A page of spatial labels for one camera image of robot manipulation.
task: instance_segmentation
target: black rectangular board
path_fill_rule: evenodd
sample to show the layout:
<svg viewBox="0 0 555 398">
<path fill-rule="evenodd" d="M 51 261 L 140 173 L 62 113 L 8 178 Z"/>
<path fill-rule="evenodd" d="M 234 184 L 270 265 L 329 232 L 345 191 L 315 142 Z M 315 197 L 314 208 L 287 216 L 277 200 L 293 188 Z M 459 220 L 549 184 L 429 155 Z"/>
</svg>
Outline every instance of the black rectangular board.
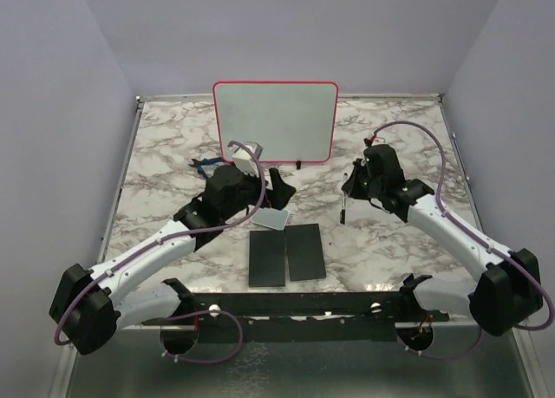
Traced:
<svg viewBox="0 0 555 398">
<path fill-rule="evenodd" d="M 249 287 L 285 287 L 284 231 L 249 234 Z"/>
<path fill-rule="evenodd" d="M 285 243 L 289 278 L 292 282 L 326 278 L 318 224 L 286 226 Z"/>
</svg>

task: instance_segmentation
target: tabletop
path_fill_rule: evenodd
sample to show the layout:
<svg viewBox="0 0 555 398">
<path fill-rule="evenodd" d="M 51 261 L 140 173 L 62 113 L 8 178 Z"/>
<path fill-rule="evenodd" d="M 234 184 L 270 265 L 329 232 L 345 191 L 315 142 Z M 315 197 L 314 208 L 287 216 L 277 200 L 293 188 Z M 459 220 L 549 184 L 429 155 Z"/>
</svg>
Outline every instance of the tabletop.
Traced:
<svg viewBox="0 0 555 398">
<path fill-rule="evenodd" d="M 423 232 L 360 200 L 347 203 L 339 224 L 343 174 L 362 156 L 362 139 L 388 121 L 409 120 L 429 128 L 446 150 L 443 199 L 474 224 L 447 128 L 435 101 L 340 99 L 331 158 L 319 165 L 278 166 L 285 182 L 296 187 L 287 210 L 289 225 L 318 223 L 327 277 L 292 283 L 269 292 L 396 290 L 410 273 L 449 280 L 470 279 L 466 270 Z M 440 155 L 434 143 L 413 127 L 380 133 L 397 152 L 407 178 L 435 187 Z M 143 108 L 114 215 L 105 260 L 112 259 L 158 231 L 183 205 L 204 189 L 205 181 L 188 164 L 192 158 L 219 156 L 213 101 L 149 101 Z M 248 292 L 249 231 L 246 222 L 215 238 L 150 277 L 139 288 L 178 278 L 192 292 Z"/>
</svg>

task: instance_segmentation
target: pen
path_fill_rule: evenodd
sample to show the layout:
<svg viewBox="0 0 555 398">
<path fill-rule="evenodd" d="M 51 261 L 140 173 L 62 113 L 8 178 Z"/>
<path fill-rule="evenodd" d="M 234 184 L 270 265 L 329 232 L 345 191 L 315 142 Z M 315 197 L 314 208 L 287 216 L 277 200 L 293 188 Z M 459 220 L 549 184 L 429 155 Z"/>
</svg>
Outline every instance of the pen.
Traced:
<svg viewBox="0 0 555 398">
<path fill-rule="evenodd" d="M 349 175 L 347 173 L 343 173 L 343 183 L 349 179 Z M 341 213 L 339 215 L 339 223 L 344 225 L 345 224 L 345 207 L 347 205 L 347 193 L 343 192 L 343 198 L 341 200 Z"/>
</svg>

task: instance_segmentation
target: whiteboard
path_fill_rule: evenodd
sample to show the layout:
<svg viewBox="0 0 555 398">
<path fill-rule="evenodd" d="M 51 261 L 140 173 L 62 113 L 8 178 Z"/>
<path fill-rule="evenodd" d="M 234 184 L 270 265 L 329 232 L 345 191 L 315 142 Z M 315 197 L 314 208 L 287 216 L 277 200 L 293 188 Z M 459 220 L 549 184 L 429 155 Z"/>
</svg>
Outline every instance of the whiteboard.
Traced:
<svg viewBox="0 0 555 398">
<path fill-rule="evenodd" d="M 332 81 L 221 81 L 212 88 L 222 157 L 230 140 L 257 142 L 265 162 L 331 156 L 339 87 Z"/>
</svg>

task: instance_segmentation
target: red frame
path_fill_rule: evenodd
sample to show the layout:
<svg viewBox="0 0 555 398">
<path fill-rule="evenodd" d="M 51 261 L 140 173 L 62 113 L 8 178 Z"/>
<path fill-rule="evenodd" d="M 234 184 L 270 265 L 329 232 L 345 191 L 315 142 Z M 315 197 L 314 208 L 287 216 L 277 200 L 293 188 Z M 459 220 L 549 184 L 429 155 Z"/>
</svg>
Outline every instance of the red frame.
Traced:
<svg viewBox="0 0 555 398">
<path fill-rule="evenodd" d="M 336 87 L 336 105 L 333 109 L 333 124 L 331 126 L 331 137 L 330 137 L 330 152 L 328 153 L 328 158 L 325 160 L 302 160 L 306 163 L 321 163 L 326 162 L 331 158 L 331 148 L 333 145 L 333 133 L 336 130 L 336 113 L 337 113 L 337 101 L 339 100 L 339 85 L 332 80 L 219 80 L 212 86 L 212 96 L 214 98 L 214 109 L 216 110 L 216 123 L 218 124 L 218 137 L 219 137 L 219 148 L 222 153 L 222 158 L 227 160 L 224 156 L 224 143 L 222 142 L 222 133 L 219 128 L 219 115 L 218 115 L 218 103 L 216 102 L 216 87 L 219 84 L 238 84 L 238 83 L 248 83 L 248 84 L 331 84 Z M 261 160 L 261 162 L 272 162 L 272 163 L 295 163 L 295 160 Z"/>
</svg>

